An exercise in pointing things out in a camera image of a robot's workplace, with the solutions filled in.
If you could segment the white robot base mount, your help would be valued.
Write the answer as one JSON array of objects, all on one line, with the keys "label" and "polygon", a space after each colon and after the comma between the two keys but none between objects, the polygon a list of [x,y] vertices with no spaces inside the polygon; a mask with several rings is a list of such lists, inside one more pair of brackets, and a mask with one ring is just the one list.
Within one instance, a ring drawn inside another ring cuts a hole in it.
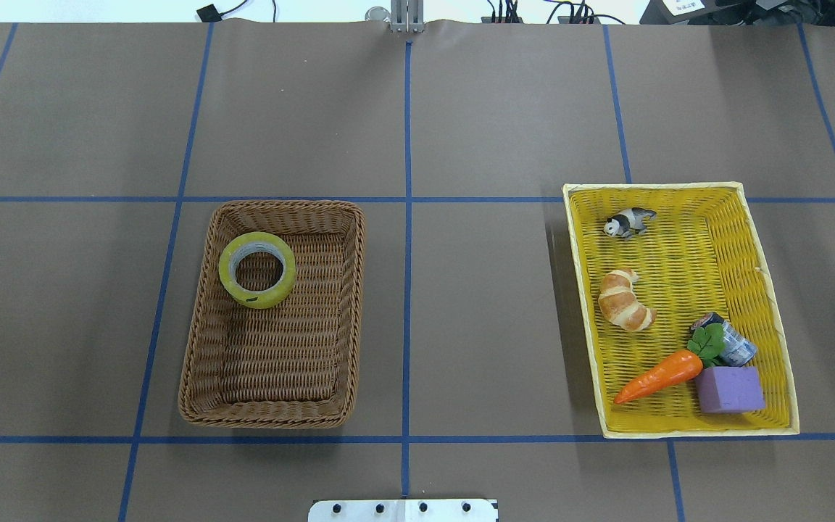
[{"label": "white robot base mount", "polygon": [[496,500],[387,499],[312,503],[308,521],[499,521]]}]

